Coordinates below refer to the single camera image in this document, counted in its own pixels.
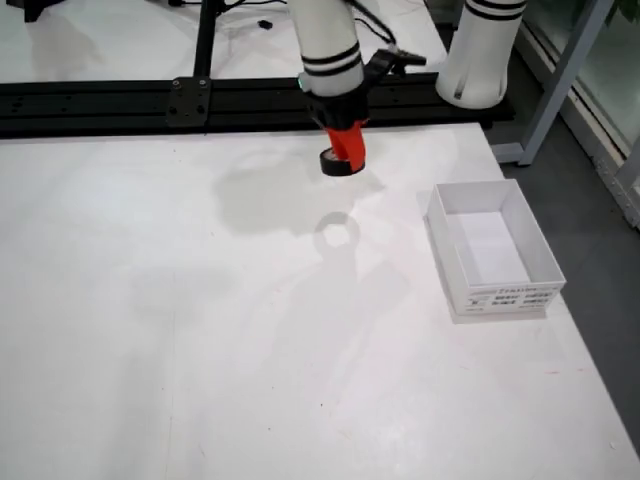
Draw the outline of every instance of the white tabletop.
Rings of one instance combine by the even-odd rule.
[[[502,178],[480,128],[365,136],[0,144],[0,478],[640,478],[561,298],[451,315],[423,216]]]

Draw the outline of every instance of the glass window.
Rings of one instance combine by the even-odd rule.
[[[589,0],[531,0],[527,25],[559,56]],[[584,100],[628,150],[640,135],[640,0],[616,0],[578,81]]]

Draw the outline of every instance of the open box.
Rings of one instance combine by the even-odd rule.
[[[459,315],[544,310],[566,283],[515,180],[436,185],[427,220]]]

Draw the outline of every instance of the robotic arm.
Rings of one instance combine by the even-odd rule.
[[[403,74],[405,66],[425,65],[426,59],[398,50],[391,34],[389,48],[378,50],[365,65],[350,5],[369,18],[375,16],[357,0],[288,3],[304,67],[300,87],[313,119],[331,143],[320,155],[322,171],[330,176],[353,175],[365,166],[360,129],[369,117],[367,93],[390,71]]]

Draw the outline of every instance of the black stripe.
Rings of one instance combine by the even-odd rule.
[[[362,63],[362,57],[360,54],[350,62],[345,63],[344,65],[340,65],[336,68],[330,68],[329,70],[309,70],[307,67],[304,67],[304,71],[307,72],[312,77],[331,77],[333,75],[338,75],[339,73],[346,72],[347,70],[351,70],[356,65]]]
[[[331,57],[309,58],[309,57],[305,57],[304,55],[301,55],[301,57],[302,57],[302,61],[309,65],[327,65],[329,63],[334,63],[334,62],[339,62],[340,60],[344,60],[345,58],[350,57],[351,55],[358,52],[359,50],[360,50],[360,44],[356,42],[356,44],[353,47],[345,50],[344,52],[338,53],[337,55],[333,55]]]
[[[464,6],[476,17],[484,18],[485,20],[493,20],[494,22],[508,22],[509,20],[515,20],[516,18],[520,18],[522,16],[522,12],[514,13],[512,15],[493,15],[492,13],[481,12],[480,10],[476,10],[471,5],[469,5],[469,2],[466,2]]]
[[[481,7],[493,8],[494,10],[517,10],[524,7],[527,4],[527,0],[524,0],[524,2],[520,3],[514,3],[512,5],[490,2],[488,0],[473,0],[473,3],[477,3]]]

